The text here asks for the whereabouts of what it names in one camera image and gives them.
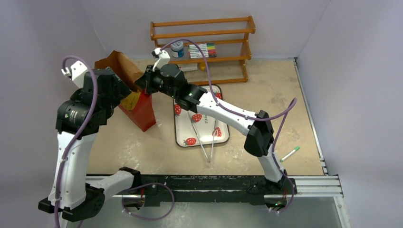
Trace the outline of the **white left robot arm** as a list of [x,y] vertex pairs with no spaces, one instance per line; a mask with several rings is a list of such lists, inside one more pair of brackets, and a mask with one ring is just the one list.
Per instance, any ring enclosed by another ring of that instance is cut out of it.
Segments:
[[38,208],[55,214],[58,221],[82,222],[95,217],[115,194],[124,190],[137,194],[142,182],[140,172],[127,167],[103,180],[86,181],[99,128],[131,91],[109,67],[92,72],[74,67],[72,78],[79,80],[79,88],[58,108],[57,170],[51,193]]

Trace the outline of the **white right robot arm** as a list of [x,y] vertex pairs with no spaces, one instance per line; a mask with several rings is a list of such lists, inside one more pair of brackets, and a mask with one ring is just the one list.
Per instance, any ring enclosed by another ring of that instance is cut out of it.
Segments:
[[266,188],[272,193],[293,193],[293,183],[275,152],[278,136],[274,135],[272,117],[267,112],[243,110],[218,99],[212,90],[189,83],[176,64],[156,70],[148,65],[135,85],[147,94],[166,94],[183,110],[213,117],[238,130],[246,137],[244,149],[257,157],[263,168]]

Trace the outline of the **strawberry print white tray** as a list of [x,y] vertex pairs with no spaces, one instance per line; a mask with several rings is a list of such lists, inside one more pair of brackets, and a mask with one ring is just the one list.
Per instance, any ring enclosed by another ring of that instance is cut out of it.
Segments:
[[176,102],[173,114],[175,141],[180,147],[226,143],[230,138],[229,126],[211,116],[186,111]]

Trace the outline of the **red paper bag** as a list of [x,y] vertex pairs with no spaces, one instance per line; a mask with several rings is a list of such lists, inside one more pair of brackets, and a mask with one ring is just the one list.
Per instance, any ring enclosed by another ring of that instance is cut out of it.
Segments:
[[116,50],[112,51],[108,57],[95,62],[95,68],[107,67],[110,67],[131,90],[129,96],[121,101],[119,108],[140,130],[147,131],[156,124],[156,119],[152,96],[146,94],[134,83],[143,75],[143,72],[129,57]]

